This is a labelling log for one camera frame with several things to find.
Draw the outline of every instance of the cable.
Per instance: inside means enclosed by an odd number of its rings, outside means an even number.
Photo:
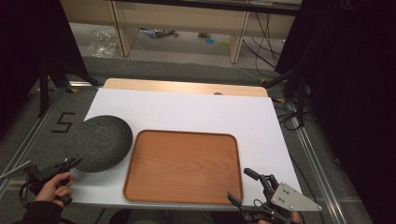
[[[253,40],[253,42],[254,42],[255,44],[257,44],[258,46],[260,46],[260,44],[256,42],[256,40],[254,39],[253,36],[251,36],[251,39]],[[261,46],[261,48],[262,48],[262,49],[265,49],[265,50],[267,50],[267,51],[272,51],[272,50],[267,49],[267,48],[265,48],[265,47],[263,47],[263,46]]]
[[[271,209],[270,207],[268,207],[265,203],[263,203],[262,201],[260,201],[259,199],[255,199],[253,201],[253,204],[256,208],[262,210],[263,212],[265,212],[266,214],[272,216],[272,217],[277,217],[280,220],[285,221],[285,218],[282,217],[278,212],[274,211],[273,209]]]
[[[285,111],[288,112],[287,114],[283,114],[283,115],[278,115],[278,116],[277,116],[278,118],[283,118],[283,117],[287,116],[286,118],[282,119],[282,120],[279,122],[279,124],[283,123],[283,126],[284,126],[287,130],[289,130],[289,131],[295,131],[295,130],[298,130],[301,126],[300,126],[300,124],[299,124],[298,127],[296,127],[296,128],[291,128],[291,127],[289,127],[289,126],[286,124],[287,121],[288,121],[289,119],[292,119],[292,118],[294,118],[294,117],[297,116],[297,112],[295,112],[295,111],[293,111],[293,110],[290,110],[290,109],[288,109],[288,108],[285,107],[285,104],[287,103],[287,101],[289,101],[289,100],[286,100],[284,103],[276,103],[276,105],[274,106],[274,108],[283,109],[283,110],[285,110]],[[314,114],[314,111],[313,111],[313,110],[309,110],[309,111],[304,111],[304,112],[303,112],[303,115],[308,115],[308,114]],[[303,119],[304,119],[304,120],[307,120],[307,121],[309,121],[309,122],[312,122],[312,123],[318,123],[317,120],[307,119],[306,116],[304,116]]]
[[[303,224],[305,224],[305,217],[303,216],[303,214],[301,212],[298,212],[298,214],[300,214],[300,217],[303,219]]]
[[[270,37],[270,26],[269,26],[270,23],[269,22],[270,22],[270,15],[271,14],[267,13],[267,22],[266,22],[266,26],[265,26],[265,31],[262,28],[262,23],[260,21],[259,14],[256,12],[255,15],[256,15],[257,21],[258,21],[258,23],[260,25],[260,28],[262,29],[263,38],[265,38],[265,40],[266,40],[266,42],[268,44],[268,47],[270,48],[271,56],[272,56],[272,58],[274,60],[275,66],[276,66],[277,65],[277,58],[276,58],[276,56],[274,54],[274,50],[273,50],[272,45],[271,45],[271,37]]]
[[[30,204],[29,201],[27,200],[29,186],[30,186],[30,183],[26,182],[21,186],[20,191],[19,191],[20,202],[21,202],[22,206],[25,207],[26,209],[29,208],[29,204]]]
[[[283,110],[288,111],[288,112],[290,112],[290,113],[294,113],[293,110],[291,110],[291,109],[285,107],[286,102],[287,102],[286,100],[284,100],[283,102],[276,102],[276,105],[274,106],[274,108],[283,109]]]
[[[259,70],[259,67],[257,66],[257,58],[258,58],[258,56],[260,55],[259,52],[260,52],[260,49],[262,48],[262,42],[260,43],[259,48],[257,49],[257,52],[255,53],[256,58],[255,58],[255,61],[254,61],[254,65],[256,66],[256,69],[257,69],[257,71],[259,71],[259,72],[260,72],[260,70]]]
[[[263,61],[265,61],[266,63],[268,63],[271,67],[275,68],[275,66],[274,66],[273,64],[271,64],[270,62],[268,62],[267,60],[265,60],[262,56],[258,55],[253,49],[251,49],[251,48],[248,46],[247,42],[245,42],[245,40],[242,40],[242,41],[244,42],[245,46],[246,46],[253,54],[256,55],[256,59],[257,59],[257,57],[259,57],[260,59],[262,59]]]

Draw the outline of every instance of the metal rail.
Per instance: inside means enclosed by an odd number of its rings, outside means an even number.
[[[294,104],[291,102],[288,102],[288,108],[292,111],[296,111]],[[299,126],[299,121],[297,118],[294,117],[292,121],[295,127]],[[327,179],[322,166],[320,165],[317,154],[315,153],[315,150],[312,147],[311,142],[309,141],[309,137],[305,131],[305,128],[304,127],[298,128],[297,134],[303,145],[304,152],[306,157],[308,158],[309,165],[311,166],[311,169],[314,172],[315,179],[318,181],[318,186],[323,196],[323,199],[327,207],[329,208],[330,215],[332,216],[332,221],[334,223],[347,224],[347,220],[344,216],[341,205],[338,202],[334,194],[334,191],[332,190],[332,186],[330,185],[330,182]]]

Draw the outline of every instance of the gray carpet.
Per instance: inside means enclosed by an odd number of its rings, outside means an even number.
[[[264,77],[255,69],[244,69],[249,73],[230,70],[217,66],[207,66],[198,64],[177,64],[177,63],[155,63],[155,62],[134,62],[112,59],[84,58],[84,62],[92,77],[105,81],[109,77],[125,77],[137,79],[174,80],[204,83],[223,83],[234,85],[260,86],[260,81],[255,77]],[[262,71],[267,76],[275,76],[271,71]],[[270,89],[269,95],[280,97],[282,86],[275,86]],[[65,92],[61,101],[53,108],[49,120],[44,127],[42,134],[38,137],[32,151],[28,155],[28,160],[46,167],[64,158],[65,133],[54,133],[54,130],[65,130],[67,125],[57,124],[63,112],[72,112],[75,115],[64,115],[64,121],[73,122],[71,129],[76,124],[82,122],[90,108],[91,101],[96,93],[96,89],[79,89],[77,93]],[[7,162],[11,160],[13,154],[18,149],[24,136],[35,122],[38,113],[39,97],[38,91],[33,88],[30,100],[22,107],[20,113],[14,120],[14,125],[10,127],[7,135],[0,143],[0,168],[4,170]],[[278,115],[288,113],[283,108],[276,110]],[[351,186],[346,173],[342,167],[332,162],[332,147],[327,142],[320,125],[315,122],[315,115],[306,116],[306,130],[311,143],[318,154],[319,160],[329,178],[334,193],[336,194],[348,223],[372,223],[368,217],[359,196]],[[312,198],[312,193],[316,195],[318,203],[324,208],[323,216],[325,223],[333,223],[327,205],[323,201],[318,184],[313,172],[307,162],[300,139],[295,131],[286,129],[281,124],[290,155],[295,159],[301,172],[295,166],[297,177],[303,190],[303,194]],[[303,176],[306,176],[308,183],[305,183]],[[18,200],[16,189],[10,188],[5,196],[0,200],[0,223],[21,218],[23,208]],[[102,208],[84,207],[72,205],[65,209],[63,217],[77,223],[95,223]],[[110,217],[118,211],[117,208],[107,208],[98,223],[108,223]],[[321,223],[318,213],[304,213],[306,223]]]

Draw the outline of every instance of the human hand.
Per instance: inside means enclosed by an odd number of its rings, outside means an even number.
[[[294,223],[303,223],[303,218],[298,212],[291,212],[290,220]],[[271,224],[271,222],[260,220],[257,224]]]
[[[69,179],[70,182],[65,186],[60,186],[57,188],[59,183],[64,179]],[[70,173],[56,175],[44,185],[43,189],[40,190],[37,197],[35,197],[35,200],[53,202],[59,204],[61,207],[64,207],[64,203],[57,200],[56,197],[63,197],[66,194],[70,195],[72,193],[70,185],[73,183],[74,179],[75,177]]]

